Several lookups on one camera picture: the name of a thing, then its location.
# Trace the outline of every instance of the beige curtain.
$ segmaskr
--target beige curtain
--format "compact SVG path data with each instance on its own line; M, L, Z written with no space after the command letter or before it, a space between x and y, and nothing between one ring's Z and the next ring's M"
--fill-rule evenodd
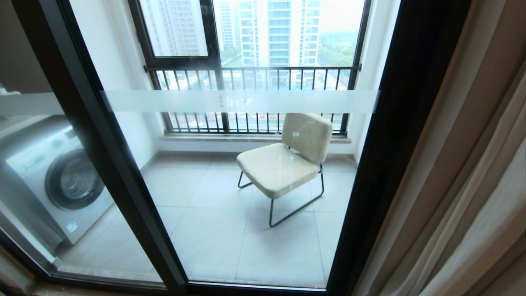
M526 230L526 64L468 179L429 235L423 231L380 295L463 295Z

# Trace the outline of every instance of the beige upholstered chair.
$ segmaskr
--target beige upholstered chair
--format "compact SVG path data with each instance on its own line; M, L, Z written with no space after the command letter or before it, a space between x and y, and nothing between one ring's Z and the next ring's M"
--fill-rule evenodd
M254 184L270 198L270 227L277 226L323 194L325 188L322 163L327 156L331 135L332 123L321 116L313 113L287 113L281 134L283 143L267 145L237 156L237 164L241 168L237 186L245 188ZM297 150L304 157L290 148ZM252 182L240 185L243 173ZM321 174L321 193L272 224L274 200L314 179L318 173Z

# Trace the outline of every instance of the metal railing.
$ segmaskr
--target metal railing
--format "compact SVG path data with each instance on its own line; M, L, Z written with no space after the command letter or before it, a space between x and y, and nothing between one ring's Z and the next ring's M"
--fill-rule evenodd
M147 68L157 90L351 90L360 66ZM347 135L348 113L320 114ZM283 113L164 112L166 133L279 134Z

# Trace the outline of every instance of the washing machine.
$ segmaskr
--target washing machine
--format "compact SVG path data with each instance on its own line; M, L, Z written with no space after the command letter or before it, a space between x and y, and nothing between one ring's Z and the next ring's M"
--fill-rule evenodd
M73 245L113 204L113 199L68 121L53 119L42 125L47 126L27 132L23 140L17 139L21 143L16 145L16 152L5 158L8 175L29 193L21 194L26 197L11 205L18 208L14 210L19 215L43 216L46 223L51 219L53 226L46 231L53 229L58 232L53 235L63 239L59 243ZM43 240L53 237L51 233L37 234ZM49 249L55 249L57 242L48 243Z

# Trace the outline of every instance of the black door frame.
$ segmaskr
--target black door frame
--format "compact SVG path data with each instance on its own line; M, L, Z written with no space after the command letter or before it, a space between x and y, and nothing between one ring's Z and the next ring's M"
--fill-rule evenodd
M69 2L13 0L13 4L66 116L169 292L344 295L352 291L363 270L434 103L471 1L402 0L326 291L189 282L118 122L106 107ZM159 287L53 274L3 232L0 243L44 281L137 294L168 293Z

